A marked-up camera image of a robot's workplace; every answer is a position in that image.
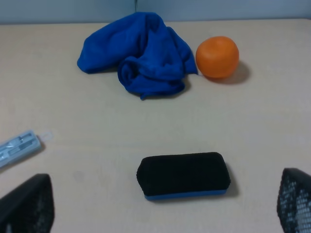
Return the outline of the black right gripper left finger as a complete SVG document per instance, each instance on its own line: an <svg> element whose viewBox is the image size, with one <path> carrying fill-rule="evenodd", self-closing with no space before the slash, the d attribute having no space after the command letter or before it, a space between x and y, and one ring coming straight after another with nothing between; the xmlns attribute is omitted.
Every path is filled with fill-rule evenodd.
<svg viewBox="0 0 311 233"><path fill-rule="evenodd" d="M49 233L55 217L51 178L36 174L0 199L2 233Z"/></svg>

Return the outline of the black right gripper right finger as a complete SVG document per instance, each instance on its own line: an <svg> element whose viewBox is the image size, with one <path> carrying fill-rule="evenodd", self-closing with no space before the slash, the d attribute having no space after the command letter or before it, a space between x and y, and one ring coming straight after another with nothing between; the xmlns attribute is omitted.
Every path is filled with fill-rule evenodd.
<svg viewBox="0 0 311 233"><path fill-rule="evenodd" d="M276 211L285 233L311 233L311 176L297 168L282 172Z"/></svg>

